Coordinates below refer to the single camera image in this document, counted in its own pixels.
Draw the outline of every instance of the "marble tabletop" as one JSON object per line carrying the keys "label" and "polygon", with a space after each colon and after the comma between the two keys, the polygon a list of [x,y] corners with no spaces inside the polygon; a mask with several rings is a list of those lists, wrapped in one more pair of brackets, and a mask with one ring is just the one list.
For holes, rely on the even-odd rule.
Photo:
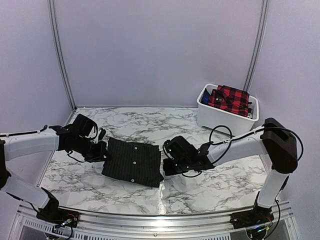
{"label": "marble tabletop", "polygon": [[[197,126],[196,108],[120,107],[79,108],[106,129],[108,137],[159,145],[176,136],[198,148],[208,141],[210,129]],[[214,133],[213,141],[226,139]],[[73,157],[83,160],[80,154]],[[204,171],[200,176],[165,176],[160,187],[148,187],[101,174],[103,163],[79,163],[65,151],[54,153],[40,186],[61,206],[93,212],[139,215],[198,214],[252,206],[267,173],[259,156],[247,157]],[[196,174],[193,171],[186,175]]]}

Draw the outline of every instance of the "robotic arm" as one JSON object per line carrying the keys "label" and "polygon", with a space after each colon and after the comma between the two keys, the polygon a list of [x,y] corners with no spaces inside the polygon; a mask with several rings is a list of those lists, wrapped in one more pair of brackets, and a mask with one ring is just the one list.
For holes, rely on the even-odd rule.
{"label": "robotic arm", "polygon": [[235,229],[246,228],[274,220],[272,205],[280,190],[298,167],[297,140],[300,138],[291,130],[284,128],[273,118],[243,135],[235,136],[218,143],[207,142],[199,149],[177,136],[164,143],[167,159],[163,161],[166,176],[183,174],[189,170],[203,171],[233,160],[268,154],[272,170],[258,193],[253,209],[233,213],[230,222]]}
{"label": "robotic arm", "polygon": [[[89,138],[94,129],[96,136]],[[74,215],[78,219],[79,213],[59,208],[58,200],[46,189],[35,187],[6,169],[6,161],[20,156],[45,152],[72,151],[82,154],[84,160],[102,162],[107,160],[107,143],[102,141],[106,131],[100,129],[98,135],[97,124],[79,114],[74,122],[65,127],[45,126],[32,132],[21,132],[0,135],[0,189],[18,200],[24,200],[39,208],[37,218],[61,223],[67,215]],[[70,226],[76,227],[77,220]]]}

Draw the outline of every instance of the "white wall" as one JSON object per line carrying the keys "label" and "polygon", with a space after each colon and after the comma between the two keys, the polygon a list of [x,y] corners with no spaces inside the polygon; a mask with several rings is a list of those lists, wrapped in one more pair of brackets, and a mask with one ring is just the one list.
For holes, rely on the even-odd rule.
{"label": "white wall", "polygon": [[320,239],[320,1],[270,1],[250,93],[261,118],[274,117],[302,138],[305,154],[282,196],[302,239]]}
{"label": "white wall", "polygon": [[57,0],[78,106],[196,106],[207,83],[242,89],[261,0]]}
{"label": "white wall", "polygon": [[[58,67],[47,1],[0,1],[0,133],[63,125],[71,108]],[[48,153],[14,159],[7,167],[34,183]],[[0,191],[0,239],[19,201]]]}

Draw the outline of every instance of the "white bin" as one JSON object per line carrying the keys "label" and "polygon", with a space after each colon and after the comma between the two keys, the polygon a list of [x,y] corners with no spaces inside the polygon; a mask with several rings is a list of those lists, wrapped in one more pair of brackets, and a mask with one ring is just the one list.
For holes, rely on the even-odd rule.
{"label": "white bin", "polygon": [[[200,127],[208,127],[211,129],[218,125],[226,125],[231,129],[232,135],[234,136],[241,135],[250,131],[254,123],[259,120],[258,100],[253,96],[249,97],[249,102],[252,102],[252,104],[250,105],[250,108],[252,108],[253,110],[252,119],[202,104],[201,99],[203,97],[205,89],[211,94],[212,90],[217,88],[217,85],[207,84],[204,86],[202,92],[200,93],[197,99],[197,124]],[[228,130],[223,127],[219,127],[217,131],[227,134],[229,133]]]}

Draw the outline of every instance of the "black shirt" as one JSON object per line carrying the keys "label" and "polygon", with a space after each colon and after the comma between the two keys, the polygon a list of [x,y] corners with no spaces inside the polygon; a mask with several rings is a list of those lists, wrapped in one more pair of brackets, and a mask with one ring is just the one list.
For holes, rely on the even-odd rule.
{"label": "black shirt", "polygon": [[161,153],[157,145],[110,137],[108,155],[102,170],[107,177],[157,188],[164,180],[160,174]]}

